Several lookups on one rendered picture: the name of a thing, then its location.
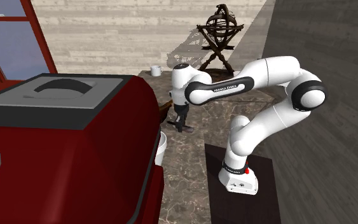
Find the brown wooden object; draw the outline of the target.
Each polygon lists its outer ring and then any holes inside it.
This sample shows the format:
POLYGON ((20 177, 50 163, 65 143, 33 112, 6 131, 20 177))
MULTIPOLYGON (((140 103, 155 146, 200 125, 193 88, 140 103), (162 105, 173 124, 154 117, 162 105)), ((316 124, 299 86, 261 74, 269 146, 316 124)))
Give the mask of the brown wooden object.
POLYGON ((165 104, 159 107, 160 123, 163 123, 167 118, 169 109, 172 107, 172 100, 169 100, 165 104))

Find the dark flat object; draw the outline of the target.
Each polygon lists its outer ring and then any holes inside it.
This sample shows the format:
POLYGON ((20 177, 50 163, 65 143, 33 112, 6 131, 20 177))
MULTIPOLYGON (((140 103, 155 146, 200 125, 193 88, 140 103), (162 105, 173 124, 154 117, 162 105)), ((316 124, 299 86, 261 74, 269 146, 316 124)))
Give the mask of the dark flat object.
MULTIPOLYGON (((167 121, 168 124, 171 124, 173 126, 176 126, 176 124, 174 122, 171 121, 167 121)), ((178 132, 188 132, 188 133, 192 133, 194 131, 193 127, 187 126, 187 125, 183 125, 181 128, 177 128, 178 132)))

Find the white bowl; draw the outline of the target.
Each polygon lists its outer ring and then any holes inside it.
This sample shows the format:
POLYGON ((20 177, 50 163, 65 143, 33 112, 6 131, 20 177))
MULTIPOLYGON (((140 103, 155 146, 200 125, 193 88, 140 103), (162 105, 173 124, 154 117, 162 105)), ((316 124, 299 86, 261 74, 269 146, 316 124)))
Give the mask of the white bowl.
POLYGON ((158 143, 158 149, 155 156, 155 164, 161 166, 163 162, 163 157, 165 150, 167 148, 167 137, 165 133, 160 132, 160 140, 158 143))

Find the dark armillary sphere on stand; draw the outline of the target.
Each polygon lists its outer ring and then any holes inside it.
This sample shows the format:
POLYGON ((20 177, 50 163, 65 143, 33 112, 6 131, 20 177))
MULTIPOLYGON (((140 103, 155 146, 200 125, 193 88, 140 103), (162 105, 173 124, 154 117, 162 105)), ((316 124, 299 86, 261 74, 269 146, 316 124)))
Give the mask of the dark armillary sphere on stand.
POLYGON ((200 66, 199 70, 204 71, 207 66, 218 58, 228 71, 233 75, 233 68, 222 54, 223 50, 233 50, 230 41, 244 28, 244 24, 238 25, 235 15, 225 4, 216 6, 216 12, 211 15, 205 25, 197 25, 198 32, 207 40, 208 45, 203 50, 212 50, 213 54, 200 66))

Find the dark robot stand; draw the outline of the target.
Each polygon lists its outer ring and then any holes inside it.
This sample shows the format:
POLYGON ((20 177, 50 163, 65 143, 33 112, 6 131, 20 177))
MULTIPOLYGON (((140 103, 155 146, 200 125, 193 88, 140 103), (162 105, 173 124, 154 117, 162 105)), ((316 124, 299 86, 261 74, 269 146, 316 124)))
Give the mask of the dark robot stand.
POLYGON ((259 182, 256 195, 231 193, 218 179, 225 151, 205 145, 211 224, 281 224, 272 159, 248 157, 259 182))

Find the large red appliance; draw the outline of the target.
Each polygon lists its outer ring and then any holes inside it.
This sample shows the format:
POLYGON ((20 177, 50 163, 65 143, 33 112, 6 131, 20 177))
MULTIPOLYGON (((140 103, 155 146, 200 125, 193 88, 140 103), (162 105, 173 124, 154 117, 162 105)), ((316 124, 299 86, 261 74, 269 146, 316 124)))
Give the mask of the large red appliance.
POLYGON ((158 224, 160 116, 141 77, 40 74, 0 91, 0 224, 158 224))

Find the red framed window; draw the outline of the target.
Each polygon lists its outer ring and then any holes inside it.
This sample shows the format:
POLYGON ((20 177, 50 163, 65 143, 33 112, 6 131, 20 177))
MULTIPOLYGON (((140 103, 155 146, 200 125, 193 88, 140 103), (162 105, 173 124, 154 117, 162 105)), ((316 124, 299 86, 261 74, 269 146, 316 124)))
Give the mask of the red framed window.
POLYGON ((31 0, 0 0, 0 90, 56 72, 31 0))

